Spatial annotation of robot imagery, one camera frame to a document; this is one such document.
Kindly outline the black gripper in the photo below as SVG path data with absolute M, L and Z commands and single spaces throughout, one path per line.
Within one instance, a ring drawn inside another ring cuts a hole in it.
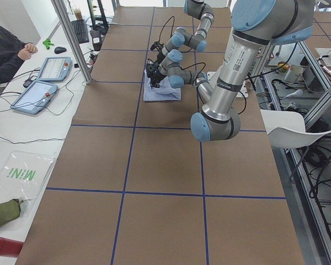
M 162 61 L 165 59 L 168 50 L 166 49 L 166 47 L 164 45 L 161 46 L 157 46 L 156 50 L 158 51 L 157 54 L 157 59 L 155 60 L 155 63 L 162 63 Z
M 160 82 L 166 77 L 159 71 L 158 63 L 147 63 L 146 64 L 146 74 L 150 79 L 151 87 L 159 88 Z

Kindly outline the person's hand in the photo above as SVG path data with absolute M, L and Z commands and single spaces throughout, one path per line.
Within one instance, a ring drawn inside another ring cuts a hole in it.
M 18 57 L 26 61 L 31 58 L 32 54 L 38 51 L 37 47 L 32 43 L 27 43 L 24 45 L 24 48 L 18 52 Z

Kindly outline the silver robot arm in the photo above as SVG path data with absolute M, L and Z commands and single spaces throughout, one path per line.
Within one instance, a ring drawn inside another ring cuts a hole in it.
M 193 85 L 203 99 L 200 112 L 191 117 L 191 132 L 198 141 L 227 140 L 241 127 L 232 104 L 255 61 L 260 48 L 296 43 L 313 31 L 314 1 L 237 1 L 231 12 L 232 31 L 222 66 L 210 83 L 205 73 L 181 68 L 181 46 L 203 51 L 208 30 L 215 20 L 212 8 L 204 1 L 186 1 L 184 12 L 200 21 L 195 34 L 175 30 L 166 44 L 155 43 L 157 59 L 146 65 L 152 87 L 167 78 L 172 88 Z
M 211 6 L 204 1 L 185 1 L 184 13 L 199 20 L 199 26 L 194 33 L 188 32 L 184 27 L 170 30 L 170 38 L 166 43 L 159 38 L 151 45 L 151 50 L 157 50 L 158 55 L 155 63 L 160 64 L 172 50 L 179 50 L 186 46 L 189 50 L 202 52 L 207 46 L 208 31 L 215 20 L 215 15 Z

